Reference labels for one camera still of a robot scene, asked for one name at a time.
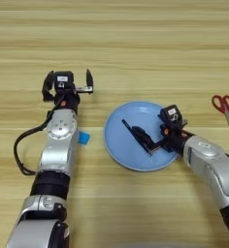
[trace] black cable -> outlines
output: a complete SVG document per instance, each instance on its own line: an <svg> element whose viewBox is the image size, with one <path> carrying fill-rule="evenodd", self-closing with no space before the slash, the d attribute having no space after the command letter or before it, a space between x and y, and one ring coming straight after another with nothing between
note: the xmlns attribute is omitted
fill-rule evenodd
<svg viewBox="0 0 229 248"><path fill-rule="evenodd" d="M23 134L21 134L17 139L16 139L16 142L14 144L14 156L15 156L15 159L16 159L16 163L17 163L17 166L19 168L19 170L21 171L22 174L24 175L35 175L36 172L28 169L20 160L19 160L19 157L18 157L18 154L17 154L17 146L18 144L20 143L21 140L23 140L24 138L30 136L30 135L33 135L33 134L36 134L40 131L43 131L49 124L49 121L51 120L52 118L52 115L55 111L55 109L61 104L61 102L63 101L65 95L62 96L62 98L58 101L58 103L54 106L54 108L51 110L51 112L49 113L47 119L45 120L45 122L43 124L41 124L40 126L36 127L36 128L33 128L33 129L30 129L30 130L27 130L25 131Z"/></svg>

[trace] wood grain surface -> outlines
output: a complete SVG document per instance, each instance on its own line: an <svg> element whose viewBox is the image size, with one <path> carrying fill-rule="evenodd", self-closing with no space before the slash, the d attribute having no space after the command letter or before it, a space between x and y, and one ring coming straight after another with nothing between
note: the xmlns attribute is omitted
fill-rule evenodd
<svg viewBox="0 0 229 248"><path fill-rule="evenodd" d="M213 94L229 94L229 0L0 0L0 248L33 182L19 173L13 144L51 108L42 102L44 77L71 70L83 85L86 68L95 93L82 96L79 124L91 141L79 149L69 194L71 247L229 247L209 188L181 159L161 171L130 171L102 138L114 108L147 100L177 104L188 130L229 152L226 120L211 105ZM32 169L45 137L20 145Z"/></svg>

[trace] blue sticker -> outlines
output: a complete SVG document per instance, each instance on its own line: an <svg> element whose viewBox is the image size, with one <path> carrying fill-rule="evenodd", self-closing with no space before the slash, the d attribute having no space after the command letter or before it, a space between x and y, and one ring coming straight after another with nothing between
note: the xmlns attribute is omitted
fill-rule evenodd
<svg viewBox="0 0 229 248"><path fill-rule="evenodd" d="M80 132L79 134L79 143L80 144L87 144L90 139L90 134L85 132Z"/></svg>

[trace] light blue plate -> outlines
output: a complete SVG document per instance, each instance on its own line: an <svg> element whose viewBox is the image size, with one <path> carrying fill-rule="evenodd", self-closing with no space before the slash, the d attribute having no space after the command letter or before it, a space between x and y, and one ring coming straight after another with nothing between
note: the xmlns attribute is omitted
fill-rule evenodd
<svg viewBox="0 0 229 248"><path fill-rule="evenodd" d="M162 139L157 116L161 106L149 102L131 102L118 107L108 118L104 129L105 145L110 155L121 165L135 171L155 171L171 164L178 154L162 148L150 157L121 122L125 119L130 126L140 126L154 142Z"/></svg>

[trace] silver robot arm segment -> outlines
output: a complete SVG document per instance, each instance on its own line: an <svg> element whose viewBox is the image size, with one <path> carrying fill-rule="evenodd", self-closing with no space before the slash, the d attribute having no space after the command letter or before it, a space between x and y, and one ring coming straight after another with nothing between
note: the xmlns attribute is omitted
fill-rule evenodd
<svg viewBox="0 0 229 248"><path fill-rule="evenodd" d="M192 171L210 185L229 230L229 155L220 146L192 136L185 143L182 156Z"/></svg>
<svg viewBox="0 0 229 248"><path fill-rule="evenodd" d="M24 201L7 248L68 247L70 232L64 220L77 141L76 114L56 110L30 197Z"/></svg>

